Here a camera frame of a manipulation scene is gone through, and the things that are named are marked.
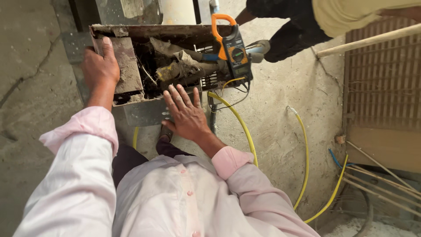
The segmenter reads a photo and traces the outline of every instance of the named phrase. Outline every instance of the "pink shirt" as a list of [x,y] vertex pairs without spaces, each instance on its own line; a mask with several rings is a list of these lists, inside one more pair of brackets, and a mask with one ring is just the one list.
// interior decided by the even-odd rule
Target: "pink shirt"
[[196,156],[158,156],[115,190],[112,114],[88,107],[40,137],[55,155],[14,236],[318,237],[251,162],[221,149],[213,166]]

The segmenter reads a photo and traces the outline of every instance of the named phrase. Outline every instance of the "clamp meter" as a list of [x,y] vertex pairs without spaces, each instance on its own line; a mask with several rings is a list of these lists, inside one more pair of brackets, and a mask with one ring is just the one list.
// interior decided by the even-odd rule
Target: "clamp meter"
[[[227,20],[231,24],[231,34],[226,37],[219,35],[216,20]],[[244,77],[244,81],[253,79],[251,74],[251,61],[245,52],[244,42],[241,38],[238,24],[231,16],[225,14],[212,14],[212,34],[221,44],[218,57],[227,62],[232,79]]]

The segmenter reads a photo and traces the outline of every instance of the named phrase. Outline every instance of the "blue wire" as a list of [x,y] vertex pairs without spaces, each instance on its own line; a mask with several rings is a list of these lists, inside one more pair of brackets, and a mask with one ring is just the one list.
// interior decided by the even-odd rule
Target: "blue wire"
[[[329,152],[332,155],[333,161],[339,166],[339,168],[342,169],[341,164],[339,164],[338,160],[336,159],[335,155],[333,154],[333,151],[330,148],[329,148]],[[353,164],[355,164],[355,163],[348,163],[345,166],[350,166],[350,165],[353,165]]]
[[217,54],[202,54],[203,61],[217,61],[219,56]]

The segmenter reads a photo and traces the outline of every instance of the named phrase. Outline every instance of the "yellow cable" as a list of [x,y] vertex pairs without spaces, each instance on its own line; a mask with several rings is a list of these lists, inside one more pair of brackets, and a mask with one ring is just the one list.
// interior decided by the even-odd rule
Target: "yellow cable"
[[344,166],[342,167],[341,176],[339,177],[339,180],[338,180],[338,183],[336,184],[335,190],[333,191],[333,194],[330,197],[330,199],[329,199],[328,203],[326,204],[326,206],[321,211],[319,211],[316,215],[314,215],[313,217],[311,217],[310,219],[308,219],[304,223],[309,223],[312,220],[314,220],[316,217],[320,216],[332,204],[333,200],[335,199],[336,193],[338,192],[339,185],[341,184],[342,176],[344,175],[344,171],[345,171],[345,167],[346,167],[346,162],[347,161],[348,161],[348,154],[346,154],[346,156],[345,156],[345,162],[344,162]]
[[222,91],[221,91],[221,94],[222,94],[222,95],[224,94],[224,88],[225,88],[225,86],[226,86],[226,85],[228,85],[228,83],[230,83],[230,82],[232,82],[232,81],[242,80],[242,79],[245,79],[245,77],[235,78],[235,79],[231,79],[231,80],[227,81],[227,82],[226,82],[226,83],[222,86]]
[[304,134],[304,141],[305,141],[305,144],[306,144],[306,174],[304,175],[304,183],[303,183],[303,187],[301,188],[300,196],[298,196],[298,199],[297,199],[297,201],[295,202],[295,205],[294,205],[294,210],[295,210],[295,209],[297,209],[297,206],[300,203],[301,198],[304,195],[304,191],[306,190],[306,187],[307,187],[307,181],[309,180],[309,166],[310,166],[310,161],[309,161],[309,145],[307,143],[306,129],[304,128],[303,121],[301,120],[300,116],[298,115],[298,113],[297,113],[297,111],[295,109],[293,109],[291,107],[289,107],[289,109],[291,109],[291,111],[297,117],[298,122],[300,122],[301,128],[303,130],[303,134]]
[[133,134],[133,148],[136,150],[136,145],[137,145],[137,132],[139,131],[139,127],[135,127],[134,128],[134,134]]
[[238,114],[238,112],[226,100],[224,100],[221,97],[217,96],[215,93],[208,92],[208,95],[210,97],[212,97],[212,98],[215,98],[215,99],[221,101],[223,104],[225,104],[226,106],[228,106],[228,108],[232,111],[232,113],[235,115],[235,117],[237,117],[238,121],[240,122],[240,124],[242,126],[242,129],[244,130],[245,135],[247,136],[248,145],[250,146],[250,152],[253,153],[253,156],[254,156],[253,164],[258,167],[256,150],[254,149],[253,140],[251,139],[251,135],[250,135],[250,133],[249,133],[249,131],[247,129],[247,126],[245,125],[244,121],[241,119],[241,117]]

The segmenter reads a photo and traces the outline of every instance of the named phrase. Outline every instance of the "wooden stick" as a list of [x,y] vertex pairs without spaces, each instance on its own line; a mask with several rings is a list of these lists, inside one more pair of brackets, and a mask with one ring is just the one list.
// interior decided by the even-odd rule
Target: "wooden stick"
[[318,58],[323,58],[331,54],[343,53],[348,50],[362,48],[362,47],[372,45],[375,43],[381,43],[384,41],[394,40],[397,38],[402,38],[405,36],[415,35],[419,33],[421,33],[421,24],[416,24],[413,26],[405,27],[399,30],[394,30],[394,31],[387,32],[381,35],[376,35],[376,36],[366,38],[363,40],[355,41],[352,43],[346,43],[346,44],[339,45],[333,48],[322,50],[322,51],[317,52],[316,55]]
[[388,183],[388,184],[392,185],[393,187],[395,187],[395,188],[397,188],[397,189],[401,190],[402,192],[405,192],[405,193],[407,193],[407,194],[409,194],[409,195],[411,195],[411,196],[413,196],[413,197],[415,197],[415,198],[417,198],[417,199],[421,200],[421,197],[420,197],[420,196],[418,196],[418,195],[416,195],[416,194],[415,194],[415,193],[414,193],[411,189],[408,189],[407,187],[402,186],[402,185],[400,185],[400,184],[398,184],[398,183],[395,183],[395,182],[393,182],[393,181],[390,181],[390,180],[388,180],[388,179],[385,179],[385,178],[383,178],[383,177],[380,177],[380,176],[378,176],[378,175],[375,175],[375,174],[372,174],[372,173],[369,173],[369,172],[364,172],[364,171],[361,171],[361,170],[357,170],[357,169],[352,168],[352,167],[349,167],[349,166],[347,166],[346,168],[347,168],[347,169],[351,169],[351,170],[355,170],[355,171],[358,171],[358,172],[361,172],[361,173],[363,173],[363,174],[366,174],[366,175],[369,175],[369,176],[372,176],[372,177],[375,177],[375,178],[377,178],[377,179],[379,179],[379,180],[381,180],[381,181],[383,181],[383,182],[385,182],[385,183]]
[[390,195],[390,196],[392,196],[392,197],[399,198],[399,199],[404,200],[405,202],[409,202],[410,204],[413,204],[413,205],[415,205],[415,206],[417,206],[417,207],[421,207],[421,204],[419,204],[419,203],[417,203],[417,202],[414,202],[414,201],[412,201],[412,200],[409,200],[408,198],[402,197],[402,196],[400,196],[400,195],[398,195],[398,194],[396,194],[396,193],[393,193],[393,192],[388,191],[388,190],[386,190],[386,189],[384,189],[384,188],[381,188],[381,187],[379,187],[379,186],[377,186],[377,185],[374,185],[374,184],[372,184],[372,183],[369,183],[369,182],[367,182],[367,181],[364,181],[364,180],[362,180],[362,179],[360,179],[360,178],[357,178],[357,177],[355,177],[355,176],[353,176],[353,175],[351,175],[351,174],[349,174],[349,173],[345,173],[345,175],[346,175],[346,176],[348,176],[348,177],[350,177],[350,178],[352,178],[352,179],[355,179],[356,181],[359,181],[359,182],[361,182],[361,183],[363,183],[363,184],[365,184],[365,185],[367,185],[367,186],[373,187],[373,188],[375,188],[375,189],[377,189],[377,190],[380,190],[380,191],[382,191],[382,192],[384,192],[384,193],[386,193],[386,194],[389,194],[389,195]]
[[361,153],[363,153],[366,157],[368,157],[371,161],[373,161],[374,163],[376,163],[378,166],[382,167],[385,171],[387,171],[391,176],[397,178],[397,180],[401,181],[403,184],[405,184],[408,188],[417,191],[416,189],[414,189],[411,185],[407,184],[405,181],[403,181],[401,178],[399,178],[396,174],[394,174],[392,171],[390,171],[388,168],[384,167],[382,164],[378,163],[373,157],[369,156],[367,153],[363,152],[360,148],[358,148],[356,145],[354,145],[352,142],[350,141],[346,141],[347,143],[349,143],[351,146],[353,146],[355,149],[359,150]]
[[[364,172],[367,172],[367,173],[370,173],[370,174],[372,174],[372,175],[374,175],[374,176],[378,176],[378,175],[376,175],[376,174],[373,174],[372,172],[370,172],[370,171],[368,171],[368,170],[366,170],[366,169],[363,169],[363,168],[361,168],[361,167],[359,167],[358,165],[351,165],[352,167],[354,167],[354,168],[357,168],[357,169],[359,169],[359,170],[362,170],[362,171],[364,171]],[[392,180],[388,180],[388,179],[385,179],[385,182],[387,182],[387,183],[393,183],[393,184],[396,184],[396,185],[398,185],[398,186],[400,186],[400,187],[402,187],[403,189],[406,189],[406,190],[408,190],[408,191],[411,191],[411,192],[413,192],[413,193],[416,193],[416,194],[419,194],[419,195],[421,195],[421,192],[418,192],[418,190],[412,190],[412,189],[410,189],[410,188],[408,188],[408,187],[405,187],[405,186],[403,186],[402,184],[398,184],[398,183],[396,183],[396,182],[393,182]]]
[[374,196],[376,196],[376,197],[380,198],[380,199],[381,199],[381,200],[383,200],[383,201],[389,202],[389,203],[391,203],[391,204],[393,204],[393,205],[395,205],[395,206],[397,206],[397,207],[399,207],[399,208],[402,208],[402,209],[404,209],[404,210],[406,210],[406,211],[408,211],[408,212],[410,212],[410,213],[412,213],[412,214],[414,214],[414,215],[417,215],[417,216],[420,216],[420,217],[421,217],[421,213],[419,213],[419,212],[417,212],[417,211],[414,211],[414,210],[410,209],[410,208],[409,208],[409,207],[407,207],[407,206],[404,206],[404,205],[402,205],[402,204],[400,204],[400,203],[397,203],[397,202],[395,202],[395,201],[393,201],[393,200],[390,200],[389,198],[384,197],[384,196],[382,196],[382,195],[380,195],[380,194],[378,194],[378,193],[376,193],[376,192],[373,192],[373,191],[371,191],[370,189],[364,188],[363,186],[361,186],[361,185],[359,185],[359,184],[356,184],[356,183],[354,183],[354,182],[352,182],[352,181],[350,181],[350,180],[348,180],[348,179],[346,179],[346,178],[344,178],[344,181],[345,181],[345,182],[347,182],[347,183],[349,183],[349,184],[351,184],[351,185],[353,185],[353,186],[355,186],[355,187],[357,187],[357,188],[359,188],[359,189],[362,189],[362,190],[364,190],[364,191],[366,191],[366,192],[368,192],[368,193],[371,193],[372,195],[374,195]]

